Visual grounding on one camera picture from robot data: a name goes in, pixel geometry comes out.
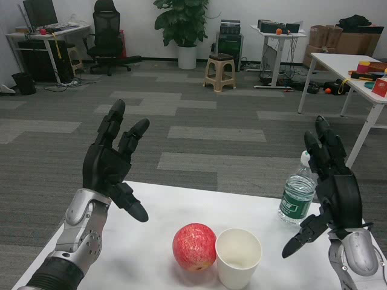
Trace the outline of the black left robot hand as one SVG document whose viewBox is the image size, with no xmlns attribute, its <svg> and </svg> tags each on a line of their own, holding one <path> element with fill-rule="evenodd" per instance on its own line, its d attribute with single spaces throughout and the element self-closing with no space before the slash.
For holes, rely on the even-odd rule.
<svg viewBox="0 0 387 290">
<path fill-rule="evenodd" d="M 112 200 L 118 208 L 124 209 L 140 222 L 149 220 L 141 202 L 133 195 L 133 189 L 124 183 L 131 169 L 131 156 L 138 142 L 147 131 L 150 121 L 140 120 L 120 138 L 118 149 L 112 146 L 119 134 L 125 113 L 125 102 L 117 100 L 98 130 L 95 142 L 90 145 L 83 161 L 83 187 L 94 190 Z"/>
</svg>

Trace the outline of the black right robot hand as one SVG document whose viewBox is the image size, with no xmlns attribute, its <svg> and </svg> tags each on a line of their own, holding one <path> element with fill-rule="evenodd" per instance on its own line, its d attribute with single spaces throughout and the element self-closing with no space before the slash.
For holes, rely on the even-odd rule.
<svg viewBox="0 0 387 290">
<path fill-rule="evenodd" d="M 341 139 L 321 115 L 316 118 L 315 128 L 317 137 L 306 131 L 304 143 L 310 155 L 310 169 L 318 175 L 316 194 L 320 215 L 312 214 L 301 222 L 300 231 L 282 250 L 283 258 L 314 242 L 328 228 L 343 239 L 349 234 L 347 229 L 362 226 L 359 186 L 354 173 L 345 165 L 346 152 Z"/>
</svg>

